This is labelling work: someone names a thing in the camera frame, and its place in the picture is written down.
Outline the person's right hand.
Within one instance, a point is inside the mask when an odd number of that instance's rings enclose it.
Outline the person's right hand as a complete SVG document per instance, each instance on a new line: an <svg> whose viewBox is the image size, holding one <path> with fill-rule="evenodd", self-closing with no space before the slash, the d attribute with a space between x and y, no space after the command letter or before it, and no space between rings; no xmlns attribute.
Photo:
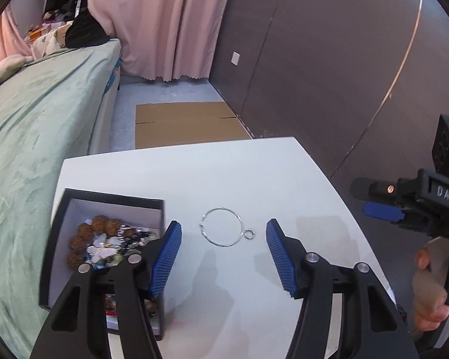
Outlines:
<svg viewBox="0 0 449 359"><path fill-rule="evenodd" d="M432 256L437 260L444 254L449 256L449 240L433 239L426 247L417 252L415 263L418 267L412 287L414 291L415 327L420 331L434 331L449 317L448 292L434 275L428 270L432 263Z"/></svg>

